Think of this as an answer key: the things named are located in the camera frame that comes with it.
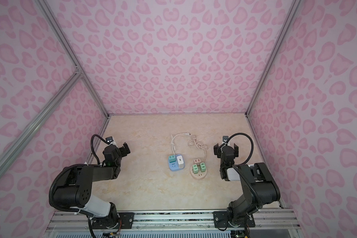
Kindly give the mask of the green plug adapter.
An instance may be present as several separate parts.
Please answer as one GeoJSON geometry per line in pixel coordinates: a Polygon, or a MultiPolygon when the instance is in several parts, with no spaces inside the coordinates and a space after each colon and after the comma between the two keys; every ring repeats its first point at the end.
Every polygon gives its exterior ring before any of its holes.
{"type": "Polygon", "coordinates": [[[206,165],[204,162],[200,163],[199,167],[200,167],[200,171],[202,173],[206,172],[206,165]]]}
{"type": "Polygon", "coordinates": [[[193,166],[192,166],[192,172],[193,172],[194,174],[198,174],[199,169],[198,169],[198,165],[197,165],[197,164],[193,164],[193,166]]]}

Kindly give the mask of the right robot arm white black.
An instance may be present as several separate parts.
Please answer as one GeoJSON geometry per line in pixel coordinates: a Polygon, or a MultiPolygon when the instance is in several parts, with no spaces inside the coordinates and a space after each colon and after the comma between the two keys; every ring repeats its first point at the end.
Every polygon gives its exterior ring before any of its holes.
{"type": "Polygon", "coordinates": [[[220,231],[231,227],[243,227],[245,231],[255,227],[253,214],[264,205],[280,200],[280,190],[265,163],[235,164],[238,146],[214,146],[214,154],[220,159],[220,176],[225,181],[240,181],[243,194],[229,203],[226,211],[214,212],[214,226],[220,231]]]}

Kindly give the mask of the teal plug adapter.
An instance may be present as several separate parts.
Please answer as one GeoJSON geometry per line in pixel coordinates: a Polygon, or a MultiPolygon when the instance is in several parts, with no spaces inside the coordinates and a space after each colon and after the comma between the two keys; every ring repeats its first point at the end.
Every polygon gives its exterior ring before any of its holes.
{"type": "Polygon", "coordinates": [[[176,160],[177,160],[177,159],[176,159],[176,156],[175,156],[175,155],[170,155],[170,156],[168,157],[168,162],[169,162],[169,163],[174,163],[176,160]]]}

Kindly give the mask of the white square plug adapter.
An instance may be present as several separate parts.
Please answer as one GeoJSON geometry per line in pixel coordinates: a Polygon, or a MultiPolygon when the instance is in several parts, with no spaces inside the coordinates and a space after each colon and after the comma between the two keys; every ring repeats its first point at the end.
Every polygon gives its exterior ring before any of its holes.
{"type": "Polygon", "coordinates": [[[180,169],[183,169],[185,167],[183,156],[181,155],[177,156],[177,163],[180,169]]]}

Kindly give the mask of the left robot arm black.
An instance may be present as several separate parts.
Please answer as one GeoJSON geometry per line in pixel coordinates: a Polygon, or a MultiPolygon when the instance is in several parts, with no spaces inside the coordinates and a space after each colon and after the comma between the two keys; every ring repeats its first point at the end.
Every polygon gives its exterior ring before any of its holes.
{"type": "Polygon", "coordinates": [[[92,194],[97,181],[117,179],[122,158],[130,154],[127,143],[105,147],[102,164],[75,164],[65,167],[54,179],[49,190],[49,204],[58,211],[83,214],[101,228],[119,226],[121,219],[116,206],[92,194]]]}

